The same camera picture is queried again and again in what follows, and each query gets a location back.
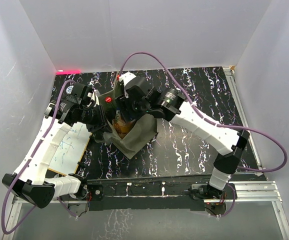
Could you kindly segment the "cola bottle red cap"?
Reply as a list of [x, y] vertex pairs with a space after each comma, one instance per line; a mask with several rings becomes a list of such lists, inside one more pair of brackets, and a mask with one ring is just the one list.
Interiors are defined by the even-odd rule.
[[111, 103], [111, 102], [112, 102], [112, 98], [109, 97], [109, 96], [106, 97], [106, 98], [105, 98], [105, 102], [106, 102], [106, 103]]

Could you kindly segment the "blue top juice carton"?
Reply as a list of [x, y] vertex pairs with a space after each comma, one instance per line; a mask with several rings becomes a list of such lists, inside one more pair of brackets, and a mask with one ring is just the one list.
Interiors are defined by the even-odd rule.
[[112, 120], [112, 126], [117, 132], [118, 136], [123, 139], [134, 127], [135, 121], [126, 122], [119, 110], [115, 112], [115, 117]]

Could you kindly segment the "grey canvas bag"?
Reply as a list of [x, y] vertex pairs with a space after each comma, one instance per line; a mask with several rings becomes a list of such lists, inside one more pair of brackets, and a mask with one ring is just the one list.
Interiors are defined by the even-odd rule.
[[[150, 114], [143, 115], [140, 119], [134, 120], [135, 124], [132, 130], [121, 139], [113, 127], [112, 120], [115, 118], [116, 111], [118, 110], [116, 98], [124, 95], [123, 85], [115, 82], [112, 90], [103, 94], [98, 90], [95, 92], [99, 103], [104, 109], [108, 124], [112, 129], [112, 132], [94, 132], [95, 141], [107, 145], [113, 144], [130, 160], [158, 133], [157, 119]], [[112, 102], [106, 103], [106, 97], [111, 97]]]

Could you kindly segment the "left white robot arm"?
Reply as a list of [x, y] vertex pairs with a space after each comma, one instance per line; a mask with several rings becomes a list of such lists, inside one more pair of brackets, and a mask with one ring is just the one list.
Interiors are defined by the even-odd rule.
[[9, 193], [40, 209], [60, 196], [71, 194], [78, 200], [87, 196], [88, 187], [82, 184], [81, 177], [70, 173], [57, 180], [46, 178], [46, 173], [60, 143], [75, 124], [83, 124], [90, 133], [108, 126], [99, 91], [81, 83], [71, 87], [70, 93], [50, 101], [27, 155], [13, 173], [2, 178]]

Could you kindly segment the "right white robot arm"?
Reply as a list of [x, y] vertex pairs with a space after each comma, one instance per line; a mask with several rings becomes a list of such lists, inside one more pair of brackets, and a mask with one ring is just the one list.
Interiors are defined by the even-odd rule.
[[212, 122], [209, 116], [193, 109], [185, 96], [174, 88], [158, 91], [144, 77], [130, 72], [118, 76], [117, 84], [122, 93], [115, 102], [126, 122], [149, 114], [185, 128], [217, 150], [210, 180], [191, 192], [200, 199], [221, 199], [238, 168], [250, 134], [246, 130], [218, 127], [218, 122]]

